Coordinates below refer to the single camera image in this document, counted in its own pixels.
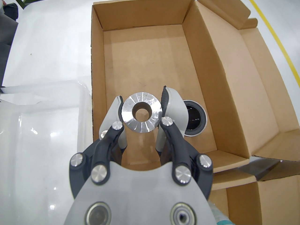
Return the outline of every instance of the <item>cardboard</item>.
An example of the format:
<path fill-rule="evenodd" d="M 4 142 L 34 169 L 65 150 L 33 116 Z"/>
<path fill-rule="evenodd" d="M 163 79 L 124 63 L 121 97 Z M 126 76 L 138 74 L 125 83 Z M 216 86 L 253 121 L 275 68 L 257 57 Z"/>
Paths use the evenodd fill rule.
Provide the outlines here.
<path fill-rule="evenodd" d="M 259 181 L 236 169 L 217 173 L 209 199 L 235 224 L 300 224 L 299 174 L 299 162 L 280 162 Z"/>
<path fill-rule="evenodd" d="M 117 95 L 163 86 L 206 110 L 208 123 L 185 138 L 213 161 L 214 172 L 251 155 L 300 160 L 299 125 L 278 69 L 240 0 L 119 0 L 94 3 L 91 25 L 94 140 Z M 157 129 L 126 129 L 122 165 L 159 167 Z"/>

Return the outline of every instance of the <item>black bearing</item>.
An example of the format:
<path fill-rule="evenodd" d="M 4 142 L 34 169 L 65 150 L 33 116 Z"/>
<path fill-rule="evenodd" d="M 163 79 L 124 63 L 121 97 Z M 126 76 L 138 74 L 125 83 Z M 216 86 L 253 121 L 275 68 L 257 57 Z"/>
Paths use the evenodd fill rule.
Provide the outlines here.
<path fill-rule="evenodd" d="M 203 107 L 195 101 L 184 100 L 188 111 L 188 124 L 185 136 L 199 135 L 207 125 L 207 115 Z"/>

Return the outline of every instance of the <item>metal washer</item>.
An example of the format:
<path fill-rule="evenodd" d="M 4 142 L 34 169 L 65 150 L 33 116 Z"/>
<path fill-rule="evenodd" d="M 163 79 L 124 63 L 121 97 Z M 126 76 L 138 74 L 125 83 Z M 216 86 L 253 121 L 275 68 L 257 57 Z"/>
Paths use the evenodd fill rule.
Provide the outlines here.
<path fill-rule="evenodd" d="M 145 122 L 140 122 L 135 118 L 135 113 L 139 109 L 146 109 L 150 115 Z M 127 98 L 122 107 L 122 118 L 124 123 L 138 133 L 153 131 L 159 124 L 162 116 L 162 108 L 159 100 L 152 94 L 140 92 L 132 94 Z"/>

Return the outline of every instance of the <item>plastic container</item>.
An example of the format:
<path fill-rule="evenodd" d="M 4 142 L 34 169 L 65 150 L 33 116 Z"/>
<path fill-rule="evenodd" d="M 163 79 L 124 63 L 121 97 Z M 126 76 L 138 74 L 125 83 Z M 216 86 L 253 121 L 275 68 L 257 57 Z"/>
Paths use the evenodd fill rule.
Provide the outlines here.
<path fill-rule="evenodd" d="M 89 90 L 76 81 L 1 90 L 1 224 L 63 224 L 70 158 L 92 143 Z"/>

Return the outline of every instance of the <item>metal ring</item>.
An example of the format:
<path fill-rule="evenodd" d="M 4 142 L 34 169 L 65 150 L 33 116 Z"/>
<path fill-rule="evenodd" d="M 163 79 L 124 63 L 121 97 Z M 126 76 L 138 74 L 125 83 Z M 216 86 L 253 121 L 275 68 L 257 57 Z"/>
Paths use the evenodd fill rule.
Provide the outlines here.
<path fill-rule="evenodd" d="M 177 203 L 170 214 L 172 225 L 195 225 L 196 217 L 193 209 L 185 203 Z"/>
<path fill-rule="evenodd" d="M 149 113 L 147 121 L 140 122 L 135 115 L 139 109 L 146 109 Z M 162 116 L 161 103 L 152 94 L 140 92 L 132 94 L 127 98 L 122 107 L 122 118 L 124 123 L 138 133 L 153 131 L 159 124 Z"/>
<path fill-rule="evenodd" d="M 86 213 L 87 225 L 109 225 L 111 221 L 111 211 L 104 202 L 97 202 L 90 206 Z"/>
<path fill-rule="evenodd" d="M 204 129 L 207 126 L 207 114 L 204 110 L 204 108 L 197 102 L 192 101 L 192 100 L 184 100 L 184 103 L 186 105 L 186 107 L 188 108 L 188 112 L 189 112 L 189 120 L 188 120 L 188 125 L 187 125 L 187 129 L 184 133 L 185 136 L 198 136 L 199 134 L 201 134 Z M 191 119 L 191 109 L 193 111 L 196 111 L 198 114 L 196 115 L 196 118 Z M 196 120 L 196 122 L 198 121 L 198 125 L 196 125 L 195 128 L 189 129 L 189 125 L 192 122 L 191 120 Z"/>

